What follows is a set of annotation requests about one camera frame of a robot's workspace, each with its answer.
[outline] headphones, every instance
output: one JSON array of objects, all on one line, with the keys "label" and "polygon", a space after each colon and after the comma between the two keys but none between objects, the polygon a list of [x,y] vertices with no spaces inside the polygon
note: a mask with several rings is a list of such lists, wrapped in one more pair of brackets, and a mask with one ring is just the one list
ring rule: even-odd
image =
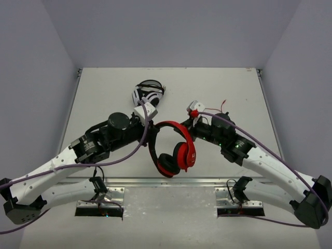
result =
[{"label": "headphones", "polygon": [[[176,128],[186,139],[186,143],[180,142],[175,146],[172,156],[162,153],[159,157],[157,157],[156,138],[160,128],[162,127]],[[174,121],[160,122],[155,125],[155,128],[154,132],[153,129],[151,131],[148,144],[150,155],[159,173],[165,177],[172,178],[174,175],[180,173],[180,170],[185,170],[187,172],[188,168],[192,167],[196,160],[195,146],[187,128]]]},{"label": "headphones", "polygon": [[[142,88],[151,88],[152,90],[146,91]],[[156,107],[164,93],[165,89],[159,81],[148,79],[139,83],[131,95],[135,106],[138,106],[138,101],[142,100],[144,103],[149,102]]]}]

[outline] black ear cushion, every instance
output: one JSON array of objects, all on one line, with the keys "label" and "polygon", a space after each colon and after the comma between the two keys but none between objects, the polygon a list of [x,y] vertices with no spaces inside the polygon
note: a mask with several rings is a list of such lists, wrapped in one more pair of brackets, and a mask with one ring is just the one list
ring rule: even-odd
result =
[{"label": "black ear cushion", "polygon": [[157,107],[157,105],[159,104],[159,99],[158,98],[154,98],[150,101],[151,105],[153,105],[154,107]]},{"label": "black ear cushion", "polygon": [[180,149],[181,145],[185,144],[184,142],[178,143],[174,150],[173,150],[173,160],[175,162],[175,165],[177,165],[177,155],[178,155],[178,150]]},{"label": "black ear cushion", "polygon": [[180,168],[174,162],[173,157],[171,155],[168,155],[166,153],[161,153],[158,158],[158,161],[160,165],[168,172],[171,172],[176,175],[180,173]]},{"label": "black ear cushion", "polygon": [[137,89],[137,93],[139,95],[139,99],[141,100],[143,97],[143,91],[141,89]]}]

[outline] headphone headband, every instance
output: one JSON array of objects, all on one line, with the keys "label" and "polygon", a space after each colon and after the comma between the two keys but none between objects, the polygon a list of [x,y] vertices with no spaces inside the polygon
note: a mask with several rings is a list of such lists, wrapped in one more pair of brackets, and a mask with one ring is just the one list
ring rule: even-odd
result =
[{"label": "headphone headband", "polygon": [[154,164],[156,165],[156,167],[158,168],[158,156],[156,154],[156,140],[157,140],[157,134],[159,132],[159,128],[162,128],[162,127],[173,127],[173,128],[177,128],[178,130],[180,130],[180,132],[186,139],[186,142],[188,145],[186,164],[188,165],[188,167],[192,167],[196,160],[196,150],[195,150],[195,146],[193,144],[192,138],[191,138],[187,128],[175,121],[163,121],[163,122],[156,124],[155,127],[158,128],[158,130],[155,132],[151,132],[151,136],[149,138],[148,144],[149,144],[150,155],[151,155],[152,160],[153,160]]},{"label": "headphone headband", "polygon": [[142,87],[158,89],[158,90],[161,91],[162,95],[164,95],[164,93],[165,93],[165,89],[163,89],[162,84],[159,81],[155,80],[155,79],[147,79],[147,80],[142,81],[138,85],[136,85],[136,88],[140,89]]}]

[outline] headphone ear cup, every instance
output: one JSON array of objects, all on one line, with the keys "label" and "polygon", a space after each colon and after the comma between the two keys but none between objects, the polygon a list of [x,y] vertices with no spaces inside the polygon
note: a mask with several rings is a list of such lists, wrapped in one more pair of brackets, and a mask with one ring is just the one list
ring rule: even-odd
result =
[{"label": "headphone ear cup", "polygon": [[133,91],[131,96],[133,98],[134,105],[138,106],[139,105],[139,100],[141,100],[142,97],[143,97],[143,92],[142,92],[141,89],[137,88]]},{"label": "headphone ear cup", "polygon": [[172,177],[180,173],[180,168],[177,166],[176,162],[174,162],[173,157],[165,153],[160,154],[158,158],[158,168],[166,174],[167,177]]},{"label": "headphone ear cup", "polygon": [[173,160],[180,169],[186,169],[186,157],[188,153],[187,143],[178,143],[173,150]]},{"label": "headphone ear cup", "polygon": [[150,91],[147,92],[144,97],[146,98],[146,100],[151,103],[151,105],[153,105],[154,107],[156,107],[159,104],[159,99],[161,94],[155,91]]}]

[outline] black cable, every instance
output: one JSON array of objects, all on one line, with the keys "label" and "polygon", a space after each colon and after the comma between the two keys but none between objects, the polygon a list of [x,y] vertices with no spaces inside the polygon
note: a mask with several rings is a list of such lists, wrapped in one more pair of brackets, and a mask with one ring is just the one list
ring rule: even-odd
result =
[{"label": "black cable", "polygon": [[230,199],[231,199],[232,202],[234,202],[235,204],[237,204],[237,205],[242,205],[241,202],[235,202],[235,201],[234,201],[233,196],[232,196],[232,194],[230,193],[230,189],[229,189],[229,186],[228,186],[228,182],[229,182],[229,181],[234,181],[235,184],[237,183],[237,181],[234,180],[234,179],[229,179],[229,180],[226,181],[226,186],[227,186],[227,190],[228,190],[228,193],[229,193],[229,197],[230,197]]},{"label": "black cable", "polygon": [[139,120],[140,119],[139,119],[138,116],[132,114],[132,116],[130,118],[130,123],[129,123],[127,129],[132,128],[133,126],[135,126],[139,122]]},{"label": "black cable", "polygon": [[97,168],[100,169],[100,171],[102,172],[103,182],[104,182],[105,181],[105,174],[104,174],[104,171],[103,171],[102,167],[100,167],[100,166],[94,167],[93,177],[95,177],[95,175],[97,175]]},{"label": "black cable", "polygon": [[100,171],[102,172],[102,175],[103,175],[103,182],[105,181],[105,174],[104,174],[104,171],[102,169],[102,167],[100,166],[97,166],[98,169],[100,169]]}]

